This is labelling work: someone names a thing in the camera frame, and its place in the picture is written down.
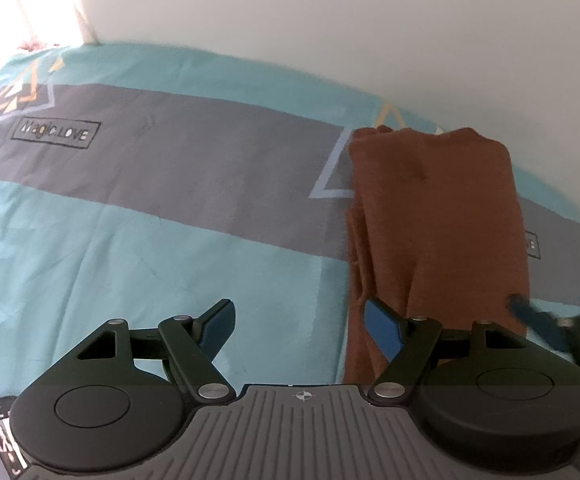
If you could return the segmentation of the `teal and grey bedsheet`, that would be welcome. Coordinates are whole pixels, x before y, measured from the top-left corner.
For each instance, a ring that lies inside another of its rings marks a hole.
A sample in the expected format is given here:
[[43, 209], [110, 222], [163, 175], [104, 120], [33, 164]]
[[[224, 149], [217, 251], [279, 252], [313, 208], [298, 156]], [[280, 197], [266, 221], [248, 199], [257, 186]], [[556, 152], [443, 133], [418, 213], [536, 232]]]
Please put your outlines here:
[[[366, 94], [192, 51], [56, 49], [0, 70], [0, 479], [580, 479], [456, 460], [403, 405], [345, 382], [348, 145], [361, 128], [444, 132]], [[514, 177], [530, 293], [572, 318], [580, 223]], [[235, 389], [148, 460], [54, 471], [13, 437], [15, 399], [84, 338], [235, 306], [213, 365]]]

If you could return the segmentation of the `brown knit sweater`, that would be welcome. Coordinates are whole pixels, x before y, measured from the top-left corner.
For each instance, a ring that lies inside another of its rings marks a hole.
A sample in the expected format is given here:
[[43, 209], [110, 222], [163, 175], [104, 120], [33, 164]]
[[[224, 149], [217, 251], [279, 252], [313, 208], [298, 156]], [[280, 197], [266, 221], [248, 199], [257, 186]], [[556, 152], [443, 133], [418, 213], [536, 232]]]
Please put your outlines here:
[[525, 231], [506, 146], [462, 128], [361, 128], [348, 145], [345, 382], [368, 386], [387, 361], [363, 322], [370, 298], [451, 330], [488, 320], [525, 335], [507, 309], [529, 296]]

